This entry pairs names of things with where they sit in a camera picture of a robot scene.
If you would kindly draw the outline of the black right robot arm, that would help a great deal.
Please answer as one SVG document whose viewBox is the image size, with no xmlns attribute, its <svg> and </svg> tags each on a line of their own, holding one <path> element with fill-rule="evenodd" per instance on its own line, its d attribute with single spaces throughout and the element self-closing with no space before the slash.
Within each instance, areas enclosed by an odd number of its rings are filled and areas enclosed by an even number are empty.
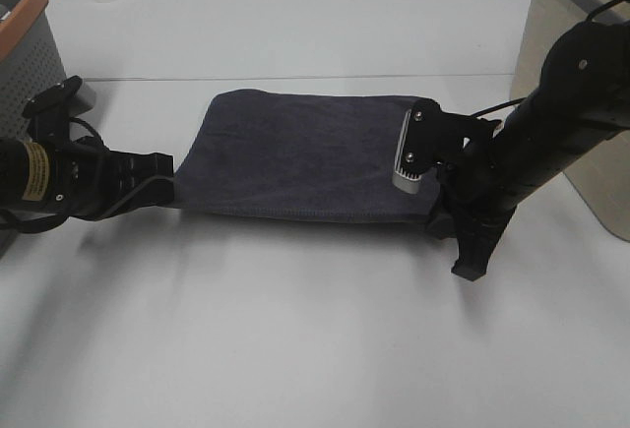
<svg viewBox="0 0 630 428">
<path fill-rule="evenodd" d="M 452 272 L 484 276 L 516 207 L 600 143 L 629 128 L 629 25 L 596 22 L 628 0 L 610 0 L 560 36 L 537 88 L 497 135 L 464 135 L 436 155 L 435 206 L 452 221 L 459 256 Z"/>
</svg>

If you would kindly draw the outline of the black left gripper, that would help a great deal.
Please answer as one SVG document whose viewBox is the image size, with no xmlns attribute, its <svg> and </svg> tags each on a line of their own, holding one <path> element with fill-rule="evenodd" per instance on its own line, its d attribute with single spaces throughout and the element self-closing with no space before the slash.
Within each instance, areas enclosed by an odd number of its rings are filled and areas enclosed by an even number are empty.
<svg viewBox="0 0 630 428">
<path fill-rule="evenodd" d="M 95 136 L 46 138 L 50 175 L 46 211 L 106 219 L 174 200 L 173 157 L 114 151 Z"/>
</svg>

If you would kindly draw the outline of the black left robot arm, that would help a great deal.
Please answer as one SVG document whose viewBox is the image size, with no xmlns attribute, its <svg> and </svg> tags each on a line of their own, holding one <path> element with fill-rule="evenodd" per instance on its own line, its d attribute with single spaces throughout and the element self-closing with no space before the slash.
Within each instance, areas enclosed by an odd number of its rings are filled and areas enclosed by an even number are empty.
<svg viewBox="0 0 630 428">
<path fill-rule="evenodd" d="M 173 157 L 124 153 L 84 137 L 50 142 L 1 141 L 1 208 L 101 220 L 173 203 Z"/>
</svg>

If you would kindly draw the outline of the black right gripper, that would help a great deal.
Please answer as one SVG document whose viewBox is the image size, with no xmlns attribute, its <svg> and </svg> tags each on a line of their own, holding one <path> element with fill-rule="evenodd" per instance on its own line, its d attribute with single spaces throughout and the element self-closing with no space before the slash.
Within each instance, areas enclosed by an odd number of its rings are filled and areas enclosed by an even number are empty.
<svg viewBox="0 0 630 428">
<path fill-rule="evenodd" d="M 468 143 L 462 165 L 437 166 L 440 193 L 425 231 L 439 240 L 457 240 L 459 254 L 451 273 L 468 281 L 486 275 L 490 257 L 516 209 L 500 206 L 489 197 L 499 178 L 492 142 L 501 126 L 502 122 L 487 144 Z"/>
</svg>

